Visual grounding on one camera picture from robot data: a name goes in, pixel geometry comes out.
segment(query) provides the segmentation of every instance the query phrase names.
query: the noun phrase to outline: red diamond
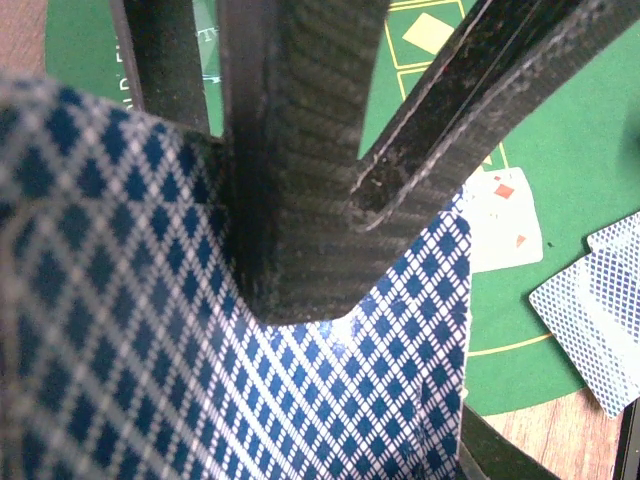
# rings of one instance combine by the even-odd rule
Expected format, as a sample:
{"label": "red diamond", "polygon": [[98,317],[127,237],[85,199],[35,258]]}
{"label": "red diamond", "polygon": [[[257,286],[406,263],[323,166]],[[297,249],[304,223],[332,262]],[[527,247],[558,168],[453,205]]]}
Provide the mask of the red diamond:
{"label": "red diamond", "polygon": [[495,193],[496,195],[500,195],[503,198],[508,199],[513,192],[515,192],[515,190],[513,188],[507,187],[504,183],[501,183],[500,186],[493,193]]}

